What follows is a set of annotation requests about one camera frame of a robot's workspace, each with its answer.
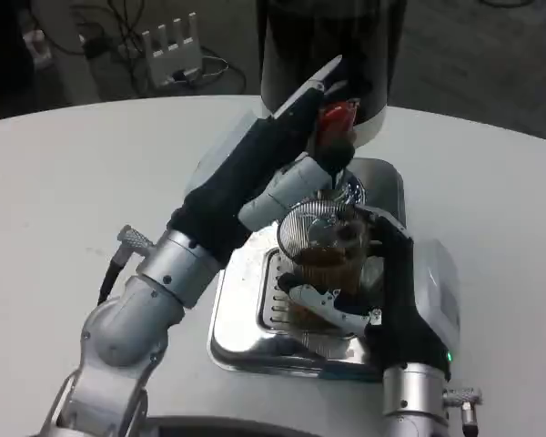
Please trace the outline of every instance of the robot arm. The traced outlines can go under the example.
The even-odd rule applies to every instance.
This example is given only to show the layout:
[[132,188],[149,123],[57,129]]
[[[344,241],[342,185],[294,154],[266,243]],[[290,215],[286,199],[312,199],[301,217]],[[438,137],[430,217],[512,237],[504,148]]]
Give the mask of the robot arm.
[[[41,435],[135,435],[147,413],[145,386],[167,348],[167,330],[193,308],[251,231],[283,215],[285,208],[323,188],[353,156],[346,152],[304,157],[324,101],[330,61],[273,117],[257,119],[216,170],[192,189],[157,244],[124,229],[100,305],[81,333],[81,361],[63,384]],[[129,256],[145,257],[119,298],[106,294]]]
[[415,242],[387,211],[354,206],[368,222],[376,254],[384,258],[384,304],[351,314],[351,297],[340,290],[316,290],[286,273],[279,287],[298,305],[365,339],[384,372],[386,435],[445,437],[447,409],[461,409],[463,432],[476,436],[474,389],[447,389],[450,357],[459,345],[457,271],[437,240]]

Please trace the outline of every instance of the white table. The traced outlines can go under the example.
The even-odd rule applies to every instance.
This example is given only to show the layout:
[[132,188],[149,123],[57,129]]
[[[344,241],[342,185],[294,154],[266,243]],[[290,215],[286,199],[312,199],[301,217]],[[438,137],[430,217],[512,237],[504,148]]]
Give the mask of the white table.
[[[258,104],[166,98],[0,121],[0,436],[38,431],[77,365],[116,233],[130,223],[157,238],[207,148],[238,111]],[[459,266],[454,379],[484,390],[481,435],[546,436],[546,141],[392,108],[359,155],[398,168],[410,230],[441,239]],[[214,294],[213,284],[170,331],[148,384],[152,415],[379,435],[379,385],[217,367],[206,348]],[[452,420],[460,436],[457,413]]]

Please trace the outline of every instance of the cable connector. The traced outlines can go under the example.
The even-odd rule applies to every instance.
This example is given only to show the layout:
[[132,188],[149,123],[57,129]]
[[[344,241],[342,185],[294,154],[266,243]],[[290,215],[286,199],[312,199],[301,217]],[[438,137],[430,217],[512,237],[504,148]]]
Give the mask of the cable connector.
[[483,396],[480,389],[447,390],[443,393],[445,407],[460,408],[463,435],[465,437],[477,437],[480,428],[477,424],[476,405],[483,404]]
[[154,249],[154,243],[152,243],[144,234],[133,229],[129,225],[125,225],[117,234],[117,241],[121,244],[109,261],[109,267],[101,288],[99,289],[99,299],[97,305],[101,305],[107,300],[111,290],[116,283],[117,277],[121,270],[124,269],[131,256],[136,253],[142,257],[147,257]]

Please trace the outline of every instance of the stainless steel tray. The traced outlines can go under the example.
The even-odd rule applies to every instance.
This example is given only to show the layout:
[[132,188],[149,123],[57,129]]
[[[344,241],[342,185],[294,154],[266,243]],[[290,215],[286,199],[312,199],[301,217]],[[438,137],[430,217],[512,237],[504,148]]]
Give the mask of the stainless steel tray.
[[[404,222],[402,180],[391,164],[354,159],[349,169],[362,183],[366,203]],[[381,381],[358,338],[334,328],[293,326],[286,296],[275,289],[282,269],[277,254],[274,224],[253,234],[221,273],[208,338],[215,362],[236,371]]]

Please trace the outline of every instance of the glass mug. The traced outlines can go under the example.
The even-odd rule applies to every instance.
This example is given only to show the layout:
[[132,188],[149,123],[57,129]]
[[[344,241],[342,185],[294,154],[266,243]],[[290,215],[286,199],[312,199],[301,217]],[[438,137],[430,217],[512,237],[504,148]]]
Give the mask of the glass mug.
[[[329,200],[296,205],[278,226],[283,270],[318,290],[340,289],[356,295],[368,257],[369,231],[364,220],[347,206]],[[289,305],[289,320],[299,326],[321,328],[328,324],[297,304]]]

